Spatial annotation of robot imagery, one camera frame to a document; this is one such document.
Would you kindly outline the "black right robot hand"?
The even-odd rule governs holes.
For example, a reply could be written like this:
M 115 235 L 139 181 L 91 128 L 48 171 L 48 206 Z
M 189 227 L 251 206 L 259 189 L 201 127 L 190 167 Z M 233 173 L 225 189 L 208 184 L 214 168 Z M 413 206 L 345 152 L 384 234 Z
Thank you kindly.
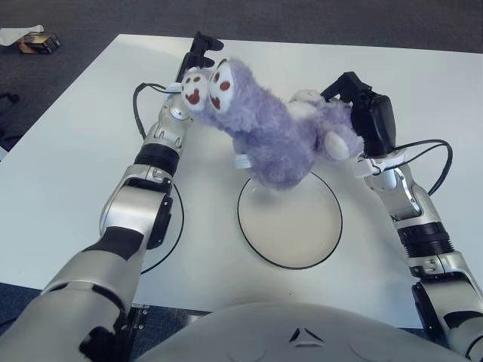
M 366 156 L 382 158 L 395 151 L 395 118 L 388 96 L 372 91 L 354 72 L 343 73 L 321 96 L 325 100 L 339 96 L 352 105 L 352 128 L 363 139 Z

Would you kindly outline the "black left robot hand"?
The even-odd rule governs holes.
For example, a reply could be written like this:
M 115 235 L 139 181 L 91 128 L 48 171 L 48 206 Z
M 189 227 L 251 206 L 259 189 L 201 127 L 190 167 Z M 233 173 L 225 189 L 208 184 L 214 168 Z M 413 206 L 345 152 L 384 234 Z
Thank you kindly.
M 214 61 L 205 56 L 207 51 L 221 51 L 224 43 L 215 37 L 204 35 L 197 31 L 189 51 L 185 54 L 180 69 L 177 73 L 176 82 L 180 83 L 185 73 L 193 68 L 210 68 L 214 65 Z

